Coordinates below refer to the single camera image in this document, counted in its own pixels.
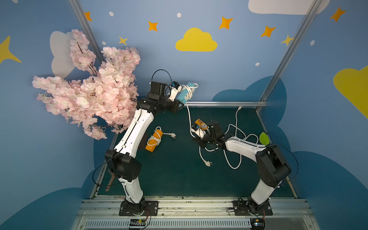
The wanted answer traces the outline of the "teal power strip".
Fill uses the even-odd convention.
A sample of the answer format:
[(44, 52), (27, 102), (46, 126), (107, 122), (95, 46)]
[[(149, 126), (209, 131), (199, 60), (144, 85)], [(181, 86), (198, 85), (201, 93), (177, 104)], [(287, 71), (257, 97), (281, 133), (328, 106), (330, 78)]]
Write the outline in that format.
[(198, 84), (189, 82), (187, 85), (180, 86), (179, 95), (176, 97), (176, 100), (179, 102), (186, 104), (193, 97), (193, 93), (196, 88), (198, 88)]

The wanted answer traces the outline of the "orange power strip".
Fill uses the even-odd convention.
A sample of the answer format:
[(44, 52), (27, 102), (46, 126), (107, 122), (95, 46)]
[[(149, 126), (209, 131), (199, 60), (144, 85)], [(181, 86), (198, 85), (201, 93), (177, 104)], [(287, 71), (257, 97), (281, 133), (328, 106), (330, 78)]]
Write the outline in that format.
[(154, 134), (148, 139), (145, 149), (153, 152), (155, 148), (160, 144), (162, 141), (163, 132), (161, 127), (156, 127), (154, 130)]
[(201, 130), (208, 130), (208, 126), (201, 119), (195, 121), (195, 124), (199, 126)]

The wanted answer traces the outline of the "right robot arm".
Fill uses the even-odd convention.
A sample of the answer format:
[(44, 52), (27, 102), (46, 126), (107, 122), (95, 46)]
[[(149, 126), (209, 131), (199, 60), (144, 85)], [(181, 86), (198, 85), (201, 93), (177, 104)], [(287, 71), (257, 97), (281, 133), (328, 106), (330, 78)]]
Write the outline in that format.
[(214, 144), (216, 150), (235, 152), (257, 164), (260, 181), (249, 198), (249, 203), (255, 207), (268, 201), (274, 190), (292, 172), (287, 159), (275, 144), (252, 143), (246, 138), (241, 139), (228, 132), (223, 132), (218, 122), (206, 125), (200, 119), (191, 126), (190, 132), (200, 149), (206, 148), (208, 144)]

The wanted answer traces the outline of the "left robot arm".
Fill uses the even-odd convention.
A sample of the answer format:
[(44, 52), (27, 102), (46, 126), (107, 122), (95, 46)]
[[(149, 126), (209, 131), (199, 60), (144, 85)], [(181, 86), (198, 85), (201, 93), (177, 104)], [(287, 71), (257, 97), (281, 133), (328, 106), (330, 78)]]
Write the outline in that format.
[(158, 112), (179, 110), (182, 103), (176, 97), (181, 91), (182, 85), (176, 81), (171, 85), (151, 82), (147, 97), (137, 101), (134, 117), (122, 140), (105, 153), (108, 168), (121, 183), (129, 204), (139, 204), (144, 198), (138, 179), (141, 163), (136, 160), (139, 144)]

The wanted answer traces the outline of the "green toy shovel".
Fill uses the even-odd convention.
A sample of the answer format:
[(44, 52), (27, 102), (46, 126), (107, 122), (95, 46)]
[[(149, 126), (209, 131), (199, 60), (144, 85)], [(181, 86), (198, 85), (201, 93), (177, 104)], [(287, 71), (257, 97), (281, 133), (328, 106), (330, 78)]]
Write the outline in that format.
[(270, 139), (268, 137), (268, 135), (265, 132), (262, 132), (259, 136), (259, 143), (262, 145), (269, 145), (270, 144)]

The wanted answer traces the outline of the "pink cherry blossom tree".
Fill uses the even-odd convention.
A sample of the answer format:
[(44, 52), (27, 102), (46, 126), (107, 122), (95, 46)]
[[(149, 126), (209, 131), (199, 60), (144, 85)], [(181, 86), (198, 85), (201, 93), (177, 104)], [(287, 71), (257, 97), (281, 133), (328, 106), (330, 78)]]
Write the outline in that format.
[(48, 112), (62, 115), (68, 122), (83, 127), (84, 133), (95, 139), (106, 139), (105, 128), (97, 124), (103, 119), (114, 133), (122, 133), (133, 120), (138, 97), (133, 73), (140, 62), (135, 47), (117, 49), (104, 47), (105, 60), (96, 68), (96, 55), (89, 50), (89, 40), (77, 29), (72, 30), (70, 57), (73, 65), (90, 74), (84, 80), (66, 81), (55, 77), (33, 78), (33, 87), (45, 92), (37, 99)]

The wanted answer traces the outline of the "right controller board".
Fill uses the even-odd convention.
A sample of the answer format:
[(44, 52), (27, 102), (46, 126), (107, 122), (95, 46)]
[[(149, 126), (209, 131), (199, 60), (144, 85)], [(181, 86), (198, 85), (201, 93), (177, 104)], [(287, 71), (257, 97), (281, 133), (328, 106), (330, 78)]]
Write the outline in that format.
[(251, 230), (264, 230), (265, 229), (265, 221), (259, 218), (250, 219)]

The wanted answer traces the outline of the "controller board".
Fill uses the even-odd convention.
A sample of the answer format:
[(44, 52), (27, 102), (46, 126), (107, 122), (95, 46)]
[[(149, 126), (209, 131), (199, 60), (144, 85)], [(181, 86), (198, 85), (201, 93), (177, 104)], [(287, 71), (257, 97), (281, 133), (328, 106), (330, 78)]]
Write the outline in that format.
[(259, 218), (250, 219), (251, 230), (264, 230), (265, 229), (265, 221)]
[(143, 219), (130, 219), (129, 220), (129, 228), (130, 229), (142, 229), (145, 228), (147, 225), (147, 221), (144, 221)]

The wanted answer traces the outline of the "brown toy spatula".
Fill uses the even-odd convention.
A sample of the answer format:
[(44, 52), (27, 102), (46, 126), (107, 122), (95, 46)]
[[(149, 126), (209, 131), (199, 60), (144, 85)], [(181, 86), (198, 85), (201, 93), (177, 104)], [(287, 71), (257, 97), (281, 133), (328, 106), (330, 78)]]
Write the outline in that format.
[(111, 186), (113, 185), (113, 182), (114, 182), (114, 179), (115, 179), (115, 175), (113, 173), (110, 173), (111, 174), (111, 178), (109, 180), (109, 183), (107, 184), (106, 188), (105, 188), (105, 191), (108, 192), (111, 188)]

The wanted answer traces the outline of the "left controller board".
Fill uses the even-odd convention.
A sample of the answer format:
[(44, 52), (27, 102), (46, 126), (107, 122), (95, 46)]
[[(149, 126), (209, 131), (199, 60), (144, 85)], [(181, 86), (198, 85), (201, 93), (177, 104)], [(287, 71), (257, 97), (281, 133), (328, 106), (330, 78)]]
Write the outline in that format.
[(130, 229), (142, 229), (145, 228), (147, 225), (147, 221), (144, 221), (143, 219), (130, 219), (129, 220), (129, 228)]

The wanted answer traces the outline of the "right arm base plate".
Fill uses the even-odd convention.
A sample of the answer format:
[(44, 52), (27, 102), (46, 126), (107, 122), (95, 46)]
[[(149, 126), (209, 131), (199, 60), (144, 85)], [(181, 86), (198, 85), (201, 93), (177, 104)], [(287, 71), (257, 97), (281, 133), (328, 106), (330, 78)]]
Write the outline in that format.
[(253, 201), (234, 200), (232, 211), (236, 216), (273, 216), (269, 200), (258, 205)]

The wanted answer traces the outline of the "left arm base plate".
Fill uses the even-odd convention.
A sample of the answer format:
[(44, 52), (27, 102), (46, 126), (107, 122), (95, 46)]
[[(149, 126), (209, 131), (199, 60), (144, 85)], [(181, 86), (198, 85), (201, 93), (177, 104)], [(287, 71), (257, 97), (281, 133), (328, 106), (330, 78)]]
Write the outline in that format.
[(138, 204), (124, 200), (120, 205), (119, 216), (157, 216), (159, 201), (145, 201), (144, 199)]

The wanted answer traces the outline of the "aluminium front rail frame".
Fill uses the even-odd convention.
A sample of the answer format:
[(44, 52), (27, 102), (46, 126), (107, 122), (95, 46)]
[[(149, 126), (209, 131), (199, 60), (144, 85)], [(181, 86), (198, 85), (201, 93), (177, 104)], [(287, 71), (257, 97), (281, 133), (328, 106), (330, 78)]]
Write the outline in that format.
[[(73, 230), (250, 230), (250, 219), (263, 219), (265, 230), (318, 230), (305, 199), (271, 198), (273, 216), (236, 216), (235, 197), (147, 197), (159, 201), (157, 216), (119, 216), (119, 196), (84, 200)], [(143, 219), (145, 228), (130, 229), (130, 219)]]

